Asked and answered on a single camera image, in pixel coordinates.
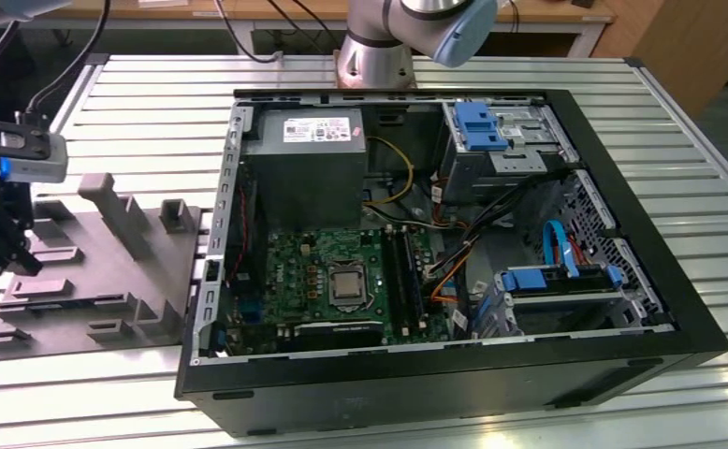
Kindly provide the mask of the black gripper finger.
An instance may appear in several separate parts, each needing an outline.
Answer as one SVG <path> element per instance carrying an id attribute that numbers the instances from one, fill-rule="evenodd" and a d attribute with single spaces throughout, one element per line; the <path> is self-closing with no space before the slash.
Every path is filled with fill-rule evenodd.
<path id="1" fill-rule="evenodd" d="M 8 270 L 23 276 L 36 276 L 43 263 L 30 252 L 27 229 L 0 206 L 0 257 L 8 262 Z"/>

